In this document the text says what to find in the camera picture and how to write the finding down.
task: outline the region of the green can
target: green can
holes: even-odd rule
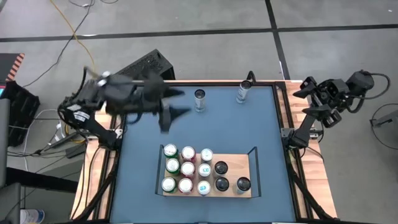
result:
[[[180,162],[177,159],[169,159],[166,162],[167,172],[173,175],[179,175],[180,173]]]
[[[162,189],[166,193],[174,193],[177,189],[177,183],[173,177],[166,177],[162,181]]]
[[[173,144],[168,144],[163,148],[164,155],[169,159],[178,158],[178,149]]]

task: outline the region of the blue table surface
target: blue table surface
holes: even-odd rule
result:
[[[194,105],[199,87],[181,86],[173,106]],[[123,137],[111,212],[112,223],[292,222],[294,209],[272,88],[253,87],[242,105],[235,86],[200,87],[206,110],[182,116],[161,134],[158,116],[145,114]],[[214,153],[247,153],[258,148],[261,197],[164,197],[155,194],[160,144],[193,146]]]

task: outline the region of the motion-blurred robot arm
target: motion-blurred robot arm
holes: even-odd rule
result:
[[[92,73],[96,79],[85,82],[86,74]],[[142,114],[159,114],[159,126],[167,133],[172,122],[190,111],[190,108],[173,108],[163,104],[164,98],[183,95],[184,92],[169,88],[163,79],[149,75],[146,81],[134,81],[125,75],[104,73],[99,76],[85,67],[79,90],[68,96],[58,107],[63,121],[76,130],[87,130],[98,137],[99,143],[112,150],[120,148],[120,139],[114,131],[107,130],[95,120],[95,112],[106,103],[106,113],[110,115],[137,114],[136,123]]]

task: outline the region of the black can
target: black can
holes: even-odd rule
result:
[[[220,177],[216,179],[215,183],[216,183],[216,189],[221,192],[224,192],[229,188],[229,181],[225,177]]]
[[[214,176],[215,177],[222,177],[228,171],[228,165],[224,161],[218,161],[214,165]]]
[[[250,189],[251,183],[250,180],[246,177],[241,177],[238,179],[236,183],[236,193],[243,194]]]

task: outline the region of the yellow cable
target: yellow cable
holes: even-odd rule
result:
[[[72,25],[70,25],[70,23],[69,23],[68,19],[65,17],[65,15],[61,12],[61,10],[57,7],[57,5],[56,5],[52,0],[50,0],[50,2],[51,2],[51,4],[54,5],[54,7],[56,8],[56,10],[61,14],[61,16],[63,17],[63,19],[67,22],[67,24],[69,25],[70,29],[71,29],[72,32],[73,32],[73,36],[75,37],[76,41],[77,41],[82,47],[84,47],[84,49],[86,49],[88,55],[90,56],[91,62],[92,62],[92,64],[93,64],[93,69],[94,69],[94,71],[95,71],[94,59],[93,59],[93,57],[91,56],[90,52],[88,51],[88,49],[86,48],[86,46],[84,46],[84,44],[82,44],[82,43],[80,42],[80,40],[77,39],[76,31],[73,29]]]

